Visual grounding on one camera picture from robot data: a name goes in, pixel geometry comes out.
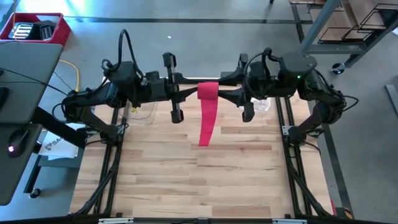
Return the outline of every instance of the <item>wooden table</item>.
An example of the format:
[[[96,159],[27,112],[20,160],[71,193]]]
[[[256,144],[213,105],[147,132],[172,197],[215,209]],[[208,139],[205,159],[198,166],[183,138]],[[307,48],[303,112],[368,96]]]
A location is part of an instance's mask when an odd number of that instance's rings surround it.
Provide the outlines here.
[[[291,102],[299,124],[309,115],[307,102],[297,94]],[[112,214],[165,218],[283,218],[293,214],[275,99],[268,112],[257,113],[250,123],[244,123],[240,109],[219,98],[208,147],[198,146],[201,110],[196,93],[181,107],[185,121],[180,124],[171,123],[170,102],[158,103],[152,124],[129,121]],[[109,123],[112,110],[97,106],[95,114]],[[308,141],[316,144],[314,139]],[[325,210],[332,212],[319,152],[310,146],[301,149],[308,187]],[[71,212],[81,208],[97,187],[104,150],[102,144],[86,147]],[[105,190],[102,209],[107,194]],[[299,190],[298,197],[304,211]]]

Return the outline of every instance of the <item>concrete floor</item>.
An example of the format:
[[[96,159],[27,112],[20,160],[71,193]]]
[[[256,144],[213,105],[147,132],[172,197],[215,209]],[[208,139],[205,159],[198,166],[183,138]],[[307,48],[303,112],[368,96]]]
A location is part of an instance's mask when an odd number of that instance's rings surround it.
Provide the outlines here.
[[[18,11],[122,18],[293,19],[287,0],[276,0],[272,7],[263,0],[118,0],[112,4],[104,0],[22,0]],[[306,11],[305,7],[299,8],[302,19],[309,19]],[[220,72],[234,69],[241,52],[252,55],[272,47],[276,55],[282,55],[299,47],[294,25],[75,22],[69,25],[73,33],[61,58],[79,67],[82,88],[100,83],[103,58],[116,60],[121,29],[130,33],[141,70],[159,70],[165,74],[161,55],[170,51],[177,56],[177,70],[187,77],[218,77]],[[127,45],[123,49],[123,59],[130,60]],[[398,75],[397,49],[398,37],[388,35],[340,76],[330,75],[328,71],[335,62],[344,62],[346,55],[317,55],[318,69],[329,82],[344,94],[360,99],[358,106],[331,126],[357,219],[398,223],[398,173],[394,172],[398,157],[398,119],[384,89],[384,85]],[[277,67],[273,65],[271,70],[276,72]],[[56,71],[74,88],[76,77],[72,68],[60,64]],[[51,84],[68,90],[57,77],[52,78]],[[61,99],[61,95],[48,90],[40,105],[49,110]],[[330,195],[338,205],[340,200],[323,138],[319,145]],[[0,207],[0,220],[67,214],[78,171],[42,169],[37,187],[43,192],[32,200],[22,194],[22,190],[33,162],[34,156],[12,202]]]

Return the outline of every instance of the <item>red basket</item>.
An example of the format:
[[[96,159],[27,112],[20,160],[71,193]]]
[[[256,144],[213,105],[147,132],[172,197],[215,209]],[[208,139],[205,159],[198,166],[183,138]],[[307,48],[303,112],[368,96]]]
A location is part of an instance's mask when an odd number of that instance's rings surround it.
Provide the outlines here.
[[[8,38],[9,33],[12,30],[12,20],[14,15],[12,14],[0,33],[0,41],[10,40]],[[39,22],[40,19],[37,16],[58,16],[60,20],[55,26],[55,30],[51,39],[49,40],[18,40],[18,42],[28,42],[28,43],[42,43],[42,44],[62,44],[65,46],[67,43],[70,27],[63,18],[62,13],[27,13],[27,12],[17,12],[15,17],[15,22]]]

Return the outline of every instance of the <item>white paper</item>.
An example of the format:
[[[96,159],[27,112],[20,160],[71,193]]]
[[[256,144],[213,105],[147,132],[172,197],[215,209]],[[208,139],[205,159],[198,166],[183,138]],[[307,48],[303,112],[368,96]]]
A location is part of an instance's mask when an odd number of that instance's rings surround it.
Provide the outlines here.
[[[73,129],[83,128],[84,124],[67,124]],[[71,158],[77,156],[79,148],[72,143],[67,142],[54,133],[48,132],[40,148],[39,154],[48,156],[49,160],[59,158]]]

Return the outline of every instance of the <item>gray desk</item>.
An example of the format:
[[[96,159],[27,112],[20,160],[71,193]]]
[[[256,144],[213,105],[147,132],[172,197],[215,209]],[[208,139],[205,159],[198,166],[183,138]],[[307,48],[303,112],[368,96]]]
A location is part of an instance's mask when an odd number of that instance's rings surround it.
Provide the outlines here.
[[[29,44],[0,42],[0,69],[7,69],[49,83],[63,47],[57,44]],[[84,148],[85,136],[77,134],[67,125],[59,123],[52,115],[38,107],[46,86],[13,72],[4,71],[0,86],[10,89],[9,97],[0,110],[0,205],[10,202],[19,183],[42,127],[65,140]],[[7,155],[7,140],[20,128],[29,129],[27,147],[23,155]]]

